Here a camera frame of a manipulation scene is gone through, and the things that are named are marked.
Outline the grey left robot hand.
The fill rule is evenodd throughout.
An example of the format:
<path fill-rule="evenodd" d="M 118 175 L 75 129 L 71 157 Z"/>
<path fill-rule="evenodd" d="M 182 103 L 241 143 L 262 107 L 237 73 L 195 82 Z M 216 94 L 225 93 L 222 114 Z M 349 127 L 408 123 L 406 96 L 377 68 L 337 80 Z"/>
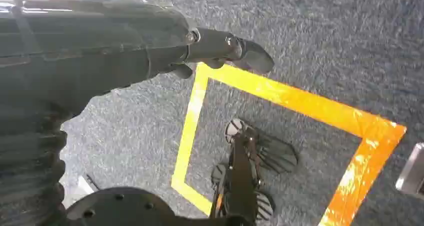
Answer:
<path fill-rule="evenodd" d="M 0 118 L 78 115 L 91 98 L 177 71 L 226 62 L 265 74 L 257 43 L 197 27 L 178 9 L 134 0 L 0 0 Z"/>

